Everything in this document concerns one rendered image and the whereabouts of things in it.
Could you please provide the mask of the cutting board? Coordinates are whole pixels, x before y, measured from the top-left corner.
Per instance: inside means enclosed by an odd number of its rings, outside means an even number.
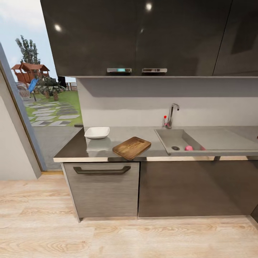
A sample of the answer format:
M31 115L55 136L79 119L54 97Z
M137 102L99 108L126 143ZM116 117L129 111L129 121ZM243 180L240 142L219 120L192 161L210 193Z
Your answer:
M132 137L125 142L115 146L112 150L127 160L132 160L148 147L150 147L151 144L151 142L143 140L139 137Z

